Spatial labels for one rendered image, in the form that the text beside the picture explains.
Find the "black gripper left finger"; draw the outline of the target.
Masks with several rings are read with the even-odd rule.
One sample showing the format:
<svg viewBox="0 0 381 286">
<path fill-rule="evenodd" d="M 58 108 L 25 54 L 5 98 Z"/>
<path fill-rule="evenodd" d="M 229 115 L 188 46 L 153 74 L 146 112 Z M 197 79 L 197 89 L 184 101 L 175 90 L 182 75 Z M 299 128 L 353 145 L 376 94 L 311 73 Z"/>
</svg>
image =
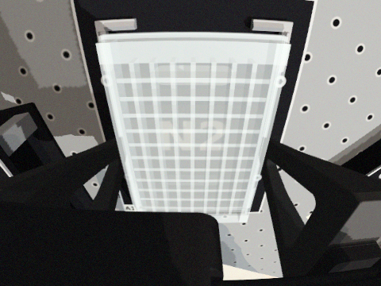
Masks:
<svg viewBox="0 0 381 286">
<path fill-rule="evenodd" d="M 115 211 L 124 172 L 116 138 L 0 180 L 0 201 L 71 209 L 71 195 L 108 164 L 88 210 Z"/>
</svg>

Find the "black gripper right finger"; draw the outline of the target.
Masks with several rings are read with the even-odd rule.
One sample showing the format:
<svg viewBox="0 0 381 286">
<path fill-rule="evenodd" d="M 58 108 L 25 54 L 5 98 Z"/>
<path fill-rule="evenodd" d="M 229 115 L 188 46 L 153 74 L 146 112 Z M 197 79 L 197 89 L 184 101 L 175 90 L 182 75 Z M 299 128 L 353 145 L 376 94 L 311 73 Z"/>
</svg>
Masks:
<svg viewBox="0 0 381 286">
<path fill-rule="evenodd" d="M 306 224 L 276 165 L 314 195 Z M 271 138 L 261 173 L 283 277 L 305 276 L 329 248 L 381 237 L 381 180 Z"/>
</svg>

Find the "grey perforated base plate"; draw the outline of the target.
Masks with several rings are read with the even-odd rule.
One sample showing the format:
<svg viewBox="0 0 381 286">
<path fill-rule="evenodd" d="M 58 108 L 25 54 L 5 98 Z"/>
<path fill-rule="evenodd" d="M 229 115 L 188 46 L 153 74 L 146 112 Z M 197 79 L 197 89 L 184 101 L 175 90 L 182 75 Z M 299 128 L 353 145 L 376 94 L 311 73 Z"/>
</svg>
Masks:
<svg viewBox="0 0 381 286">
<path fill-rule="evenodd" d="M 315 11 L 283 144 L 341 166 L 381 139 L 381 0 Z M 0 110 L 33 102 L 65 157 L 104 142 L 80 51 L 71 0 L 0 0 Z M 314 195 L 277 169 L 306 224 Z M 218 225 L 223 265 L 283 277 L 267 196 Z"/>
</svg>

